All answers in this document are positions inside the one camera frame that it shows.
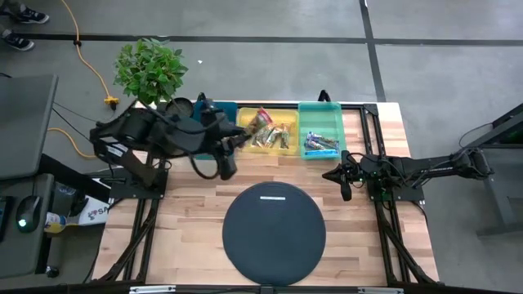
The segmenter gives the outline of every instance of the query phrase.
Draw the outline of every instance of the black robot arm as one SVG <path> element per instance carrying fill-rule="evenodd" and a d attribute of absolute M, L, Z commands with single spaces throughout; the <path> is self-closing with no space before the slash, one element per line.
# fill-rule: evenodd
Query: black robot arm
<path fill-rule="evenodd" d="M 142 163 L 133 151 L 149 152 L 153 158 L 190 157 L 196 172 L 205 179 L 220 176 L 230 179 L 236 173 L 232 154 L 250 136 L 242 127 L 229 122 L 222 109 L 203 94 L 201 122 L 169 114 L 168 105 L 158 109 L 130 106 L 115 120 L 98 122 L 90 132 L 95 155 L 109 164 L 118 164 L 131 172 L 145 187 L 154 186 L 160 170 Z M 196 154 L 211 154 L 217 160 L 217 173 L 205 176 L 194 164 Z"/>
<path fill-rule="evenodd" d="M 362 156 L 358 163 L 353 155 Z M 351 154 L 342 151 L 342 163 L 323 178 L 341 185 L 345 201 L 352 198 L 350 185 L 367 182 L 370 189 L 391 191 L 394 189 L 418 189 L 431 178 L 461 176 L 482 180 L 493 172 L 483 152 L 479 149 L 462 149 L 449 156 L 412 159 L 395 156 Z"/>

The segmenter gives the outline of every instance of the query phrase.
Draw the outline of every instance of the wooden tabletop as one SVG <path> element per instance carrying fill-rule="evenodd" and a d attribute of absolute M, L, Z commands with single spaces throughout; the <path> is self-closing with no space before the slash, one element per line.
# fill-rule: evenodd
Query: wooden tabletop
<path fill-rule="evenodd" d="M 378 110 L 387 154 L 409 156 L 399 105 L 378 103 Z M 343 122 L 347 149 L 364 153 L 359 113 L 344 110 Z M 370 126 L 374 138 L 372 123 Z M 340 195 L 340 186 L 321 177 L 322 173 L 335 168 L 337 161 L 303 161 L 299 156 L 238 152 L 236 163 L 236 175 L 223 181 L 201 179 L 187 158 L 172 160 L 165 199 L 160 202 L 156 220 L 147 283 L 253 284 L 227 258 L 221 227 L 227 208 L 240 192 L 256 183 L 276 180 L 306 191 L 322 211 L 327 228 L 320 263 L 295 285 L 386 284 L 376 214 L 366 187 L 352 188 L 353 199 L 346 203 Z M 207 174 L 216 169 L 214 161 L 198 161 L 198 165 Z M 412 203 L 398 203 L 397 207 L 405 246 L 427 274 L 437 280 L 422 213 Z M 135 210 L 136 200 L 128 199 L 110 211 L 93 278 L 105 274 L 128 245 Z M 392 250 L 391 254 L 399 277 L 396 251 Z M 141 247 L 136 254 L 134 275 L 139 269 L 140 256 Z"/>

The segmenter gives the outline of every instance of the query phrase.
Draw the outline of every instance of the gray floor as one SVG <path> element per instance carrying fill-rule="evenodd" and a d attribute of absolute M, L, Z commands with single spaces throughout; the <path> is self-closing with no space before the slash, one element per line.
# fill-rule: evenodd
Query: gray floor
<path fill-rule="evenodd" d="M 356 0 L 68 2 L 82 33 L 364 37 Z M 18 31 L 74 31 L 60 1 L 27 3 L 51 14 L 52 22 L 45 26 L 16 26 Z M 375 38 L 523 38 L 523 2 L 517 0 L 368 0 L 368 4 Z M 83 52 L 112 83 L 112 62 L 123 45 L 124 42 L 85 42 Z M 184 62 L 190 69 L 179 96 L 195 98 L 205 91 L 208 96 L 223 100 L 314 100 L 324 88 L 335 100 L 376 101 L 365 45 L 179 42 L 172 46 L 184 50 Z M 521 49 L 378 46 L 387 101 L 400 103 L 413 157 L 453 152 L 465 131 L 520 104 Z M 104 93 L 98 80 L 82 66 L 71 42 L 37 41 L 34 51 L 23 54 L 0 44 L 0 71 L 13 76 L 58 74 L 58 102 L 95 119 L 106 120 L 112 115 L 102 104 Z M 110 86 L 110 90 L 124 98 L 120 88 Z M 88 121 L 62 113 L 84 133 L 92 127 Z M 56 117 L 50 126 L 70 130 Z M 89 153 L 89 143 L 71 133 L 80 149 Z M 45 150 L 81 172 L 105 167 L 97 160 L 81 159 L 61 134 L 49 134 Z M 476 236 L 478 229 L 496 224 L 492 202 L 483 185 L 446 178 L 433 180 L 424 191 L 441 281 L 520 292 L 523 236 Z M 76 233 L 90 234 L 95 239 L 100 230 Z M 68 255 L 62 260 L 77 274 L 35 283 L 81 282 L 91 265 L 89 259 L 95 254 L 96 247 L 90 246 L 82 255 Z M 0 287 L 9 286 L 0 281 Z"/>

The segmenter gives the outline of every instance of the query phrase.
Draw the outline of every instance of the circular pad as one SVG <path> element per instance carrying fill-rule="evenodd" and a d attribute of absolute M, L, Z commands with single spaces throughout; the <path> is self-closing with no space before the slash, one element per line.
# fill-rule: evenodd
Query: circular pad
<path fill-rule="evenodd" d="M 223 246 L 253 282 L 286 286 L 305 278 L 325 248 L 325 223 L 312 198 L 279 182 L 256 184 L 230 205 Z"/>

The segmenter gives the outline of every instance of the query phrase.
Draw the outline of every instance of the shoe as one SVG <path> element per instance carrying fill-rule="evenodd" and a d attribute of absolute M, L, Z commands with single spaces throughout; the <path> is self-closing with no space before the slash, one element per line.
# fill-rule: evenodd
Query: shoe
<path fill-rule="evenodd" d="M 22 38 L 10 30 L 4 32 L 2 39 L 7 43 L 7 45 L 19 51 L 29 51 L 34 48 L 34 43 L 32 41 Z"/>
<path fill-rule="evenodd" d="M 11 15 L 11 17 L 21 24 L 45 24 L 49 21 L 47 14 L 34 11 L 29 7 L 25 7 L 21 13 Z"/>

